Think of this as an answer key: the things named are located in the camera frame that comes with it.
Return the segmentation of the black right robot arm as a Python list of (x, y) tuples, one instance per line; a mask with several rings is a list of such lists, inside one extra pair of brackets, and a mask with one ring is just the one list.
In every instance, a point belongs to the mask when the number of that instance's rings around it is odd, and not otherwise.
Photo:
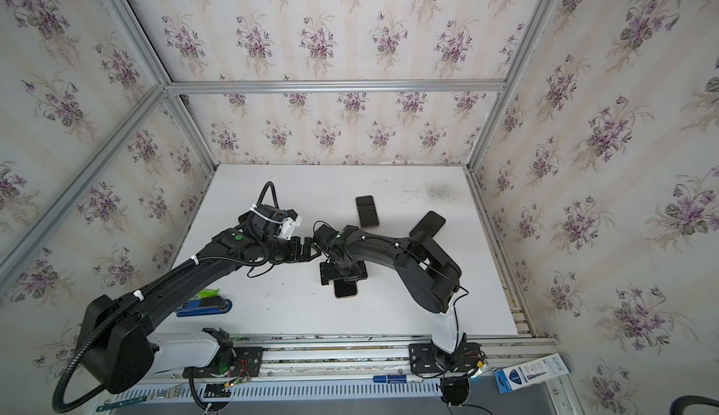
[(368, 278), (367, 263), (384, 266), (393, 270), (412, 299), (433, 315), (432, 344), (436, 349), (451, 355), (464, 343), (456, 304), (469, 291), (461, 285), (460, 266), (429, 233), (392, 238), (354, 225), (336, 231), (322, 224), (313, 234), (313, 247), (325, 257), (320, 263), (321, 284), (333, 285), (336, 298), (358, 293), (358, 283)]

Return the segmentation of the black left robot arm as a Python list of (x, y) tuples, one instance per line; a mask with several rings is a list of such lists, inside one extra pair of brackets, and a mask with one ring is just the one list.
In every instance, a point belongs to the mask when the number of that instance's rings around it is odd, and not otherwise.
[(148, 374), (159, 353), (150, 334), (192, 296), (243, 268), (309, 263), (319, 255), (311, 238), (278, 237), (271, 222), (248, 212), (160, 278), (117, 298), (104, 294), (93, 300), (84, 313), (73, 363), (101, 389), (119, 394)]

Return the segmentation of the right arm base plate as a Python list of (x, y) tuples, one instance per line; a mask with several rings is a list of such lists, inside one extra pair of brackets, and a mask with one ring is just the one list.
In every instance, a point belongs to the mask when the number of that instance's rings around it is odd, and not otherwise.
[(415, 343), (408, 346), (408, 356), (410, 371), (421, 377), (473, 374), (486, 363), (486, 354), (481, 345), (468, 342), (465, 337), (452, 353), (443, 351), (433, 343)]

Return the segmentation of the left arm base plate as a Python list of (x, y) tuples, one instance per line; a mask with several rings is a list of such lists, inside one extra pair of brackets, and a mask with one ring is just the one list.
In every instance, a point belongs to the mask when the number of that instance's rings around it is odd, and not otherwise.
[(204, 367), (195, 368), (195, 379), (249, 379), (260, 374), (264, 349), (260, 347), (221, 348)]

